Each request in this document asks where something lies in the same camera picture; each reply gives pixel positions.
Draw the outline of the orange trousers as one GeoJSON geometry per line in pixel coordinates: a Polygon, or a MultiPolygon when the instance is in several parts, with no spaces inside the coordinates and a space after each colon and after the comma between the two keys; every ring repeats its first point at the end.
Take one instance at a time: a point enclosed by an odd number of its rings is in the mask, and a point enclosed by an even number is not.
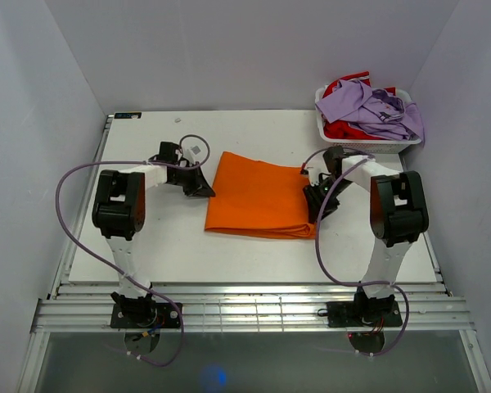
{"type": "Polygon", "coordinates": [[[225,151],[214,177],[205,231],[267,239],[314,239],[304,196],[308,179],[297,167],[225,151]]]}

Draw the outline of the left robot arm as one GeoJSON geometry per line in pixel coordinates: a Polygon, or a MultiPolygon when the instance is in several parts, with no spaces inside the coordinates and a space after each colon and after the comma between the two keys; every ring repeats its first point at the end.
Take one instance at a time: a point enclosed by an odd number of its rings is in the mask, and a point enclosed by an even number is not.
{"type": "Polygon", "coordinates": [[[178,311],[153,299],[151,282],[135,262],[133,248],[146,221],[146,193],[166,184],[180,187],[186,197],[214,197],[201,170],[208,158],[198,146],[162,142],[146,163],[99,174],[92,223],[105,238],[118,274],[119,288],[111,298],[131,327],[178,324],[178,311]]]}

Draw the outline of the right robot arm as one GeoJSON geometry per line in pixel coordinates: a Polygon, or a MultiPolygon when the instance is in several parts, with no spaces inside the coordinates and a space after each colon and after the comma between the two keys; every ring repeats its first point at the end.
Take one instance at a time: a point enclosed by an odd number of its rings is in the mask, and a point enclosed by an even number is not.
{"type": "Polygon", "coordinates": [[[376,162],[370,154],[334,146],[317,152],[323,169],[305,161],[300,173],[309,181],[303,189],[309,222],[320,226],[335,212],[339,195],[356,184],[369,194],[369,224],[375,238],[363,278],[346,282],[355,290],[351,301],[331,301],[321,311],[331,328],[369,327],[376,332],[399,328],[405,322],[395,299],[396,278],[412,244],[429,227],[421,176],[400,172],[376,162]]]}

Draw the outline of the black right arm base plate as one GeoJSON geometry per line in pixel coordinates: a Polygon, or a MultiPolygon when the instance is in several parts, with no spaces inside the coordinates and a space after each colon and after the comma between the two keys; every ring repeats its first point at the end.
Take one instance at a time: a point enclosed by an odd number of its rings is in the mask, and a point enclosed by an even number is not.
{"type": "Polygon", "coordinates": [[[329,328],[364,328],[380,325],[386,328],[403,326],[402,315],[396,301],[391,306],[377,309],[362,309],[353,301],[327,302],[327,324],[329,328]]]}

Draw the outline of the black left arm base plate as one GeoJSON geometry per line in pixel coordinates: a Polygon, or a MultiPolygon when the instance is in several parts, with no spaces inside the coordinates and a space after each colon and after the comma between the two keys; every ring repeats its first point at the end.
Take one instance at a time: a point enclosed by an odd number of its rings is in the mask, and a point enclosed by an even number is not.
{"type": "Polygon", "coordinates": [[[149,322],[135,323],[129,317],[122,314],[121,308],[118,305],[114,305],[110,316],[109,327],[114,329],[146,330],[156,327],[166,329],[180,328],[179,312],[171,304],[157,303],[154,308],[155,311],[149,322]]]}

